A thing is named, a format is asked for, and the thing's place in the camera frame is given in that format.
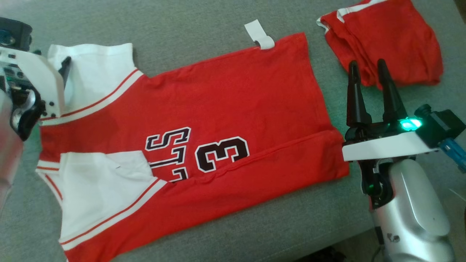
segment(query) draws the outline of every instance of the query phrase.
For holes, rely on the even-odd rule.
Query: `black knob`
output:
[[[414,115],[418,118],[425,118],[432,113],[432,108],[428,104],[423,104],[416,111],[414,111]]]

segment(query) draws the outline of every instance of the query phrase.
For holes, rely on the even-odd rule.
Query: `green light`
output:
[[[414,131],[420,126],[422,126],[422,122],[416,118],[407,118],[400,120],[400,124],[406,131]]]

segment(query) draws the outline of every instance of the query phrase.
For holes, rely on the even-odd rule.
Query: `white tag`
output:
[[[262,26],[259,23],[259,20],[254,20],[250,23],[244,25],[247,33],[254,42],[258,42],[261,49],[270,49],[275,46],[274,40],[268,36]]]

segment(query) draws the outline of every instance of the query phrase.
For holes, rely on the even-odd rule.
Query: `floor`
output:
[[[450,220],[450,241],[455,249],[457,262],[466,262],[466,188],[454,190],[451,195],[443,199],[443,206]],[[348,262],[369,262],[378,247],[374,230],[369,230],[348,238],[333,247],[346,255]],[[375,262],[382,262],[379,254]]]

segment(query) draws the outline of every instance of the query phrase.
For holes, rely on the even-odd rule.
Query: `basketball jersey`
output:
[[[57,68],[67,56],[66,113],[41,121],[37,172],[62,206],[70,262],[349,173],[303,33],[152,78],[130,44],[49,52]]]
[[[358,62],[365,86],[378,82],[377,61],[385,59],[398,86],[435,85],[443,74],[439,43],[409,0],[363,0],[317,20],[342,66]]]

